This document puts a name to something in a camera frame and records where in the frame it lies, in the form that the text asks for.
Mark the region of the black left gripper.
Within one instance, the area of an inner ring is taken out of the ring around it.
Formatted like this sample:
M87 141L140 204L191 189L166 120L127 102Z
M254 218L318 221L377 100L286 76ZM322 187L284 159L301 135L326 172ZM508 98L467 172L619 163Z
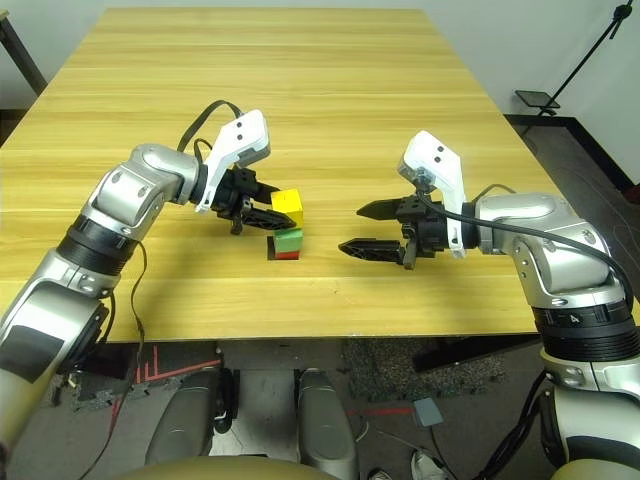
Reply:
M215 193L215 213L219 218L231 221L232 235L240 235L244 225L263 230L295 228L296 222L287 214L253 206L254 197L270 198L272 193L278 191L278 187L257 182L253 170L228 169Z

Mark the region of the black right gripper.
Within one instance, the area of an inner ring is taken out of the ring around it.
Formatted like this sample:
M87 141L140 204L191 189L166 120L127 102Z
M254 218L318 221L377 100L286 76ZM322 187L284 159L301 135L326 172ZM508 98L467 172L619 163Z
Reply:
M373 220L396 219L406 240L353 238L338 245L341 252L366 261L391 262L413 270L418 258L434 258L448 248L446 219L429 209L417 195L375 200L356 211L358 216Z

